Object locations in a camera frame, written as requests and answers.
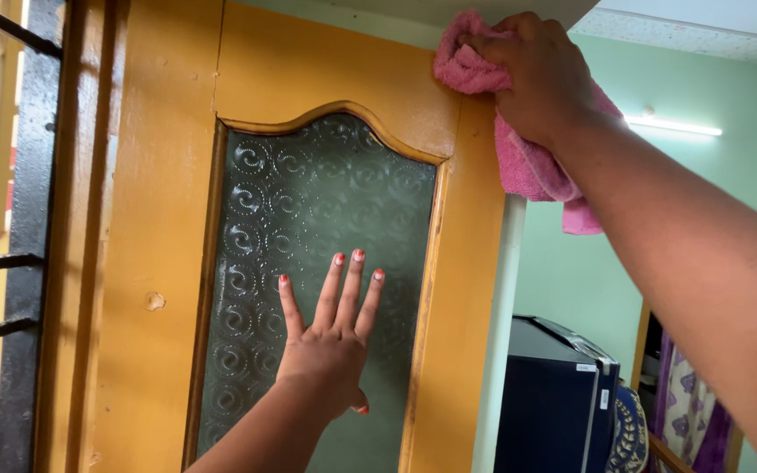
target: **textured glass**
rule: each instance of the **textured glass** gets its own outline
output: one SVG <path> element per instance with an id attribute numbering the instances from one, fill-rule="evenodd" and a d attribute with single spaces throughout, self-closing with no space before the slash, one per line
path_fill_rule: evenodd
<path id="1" fill-rule="evenodd" d="M 276 378 L 286 338 L 279 274 L 310 323 L 332 255 L 360 247 L 364 274 L 387 274 L 361 378 L 370 414 L 334 421 L 308 470 L 395 471 L 436 167 L 391 151 L 346 113 L 281 136 L 232 131 L 226 152 L 198 455 Z"/>

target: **blue cloth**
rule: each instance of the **blue cloth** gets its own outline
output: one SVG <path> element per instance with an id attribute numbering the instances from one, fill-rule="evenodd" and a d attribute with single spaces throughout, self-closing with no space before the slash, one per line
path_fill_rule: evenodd
<path id="1" fill-rule="evenodd" d="M 641 473 L 647 466 L 647 419 L 630 388 L 618 385 L 615 400 L 615 435 L 606 473 Z"/>

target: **label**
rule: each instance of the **label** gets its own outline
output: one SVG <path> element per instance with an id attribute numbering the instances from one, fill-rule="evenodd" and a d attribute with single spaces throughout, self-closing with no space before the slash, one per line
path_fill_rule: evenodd
<path id="1" fill-rule="evenodd" d="M 609 407 L 609 390 L 601 390 L 601 409 L 606 410 Z"/>

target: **hand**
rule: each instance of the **hand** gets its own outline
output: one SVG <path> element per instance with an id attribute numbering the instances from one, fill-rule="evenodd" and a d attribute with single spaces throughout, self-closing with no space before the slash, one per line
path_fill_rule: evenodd
<path id="1" fill-rule="evenodd" d="M 493 29 L 512 31 L 515 37 L 462 35 L 458 42 L 510 73 L 512 85 L 496 92 L 495 99 L 516 133 L 554 150 L 571 126 L 598 118 L 589 68 L 558 21 L 541 21 L 527 12 L 507 17 Z"/>
<path id="2" fill-rule="evenodd" d="M 376 269 L 367 296 L 358 312 L 361 275 L 365 253 L 352 252 L 347 279 L 338 302 L 338 288 L 347 257 L 337 253 L 317 301 L 315 321 L 306 328 L 300 307 L 294 300 L 294 286 L 287 275 L 279 277 L 279 298 L 288 328 L 288 341 L 277 373 L 277 384 L 295 384 L 296 389 L 317 394 L 318 408 L 329 420 L 352 407 L 357 413 L 369 412 L 367 397 L 358 388 L 358 379 L 367 360 L 370 332 L 379 308 L 384 271 Z"/>

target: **door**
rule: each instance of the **door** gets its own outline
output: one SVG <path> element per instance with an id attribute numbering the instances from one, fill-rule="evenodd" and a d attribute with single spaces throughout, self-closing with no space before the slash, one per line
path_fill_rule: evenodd
<path id="1" fill-rule="evenodd" d="M 389 288 L 371 413 L 335 421 L 310 469 L 468 471 L 504 204 L 491 98 L 435 81 L 428 50 L 152 4 L 127 23 L 92 470 L 194 461 L 275 376 L 268 283 L 289 273 L 311 307 L 316 268 L 358 246 Z"/>

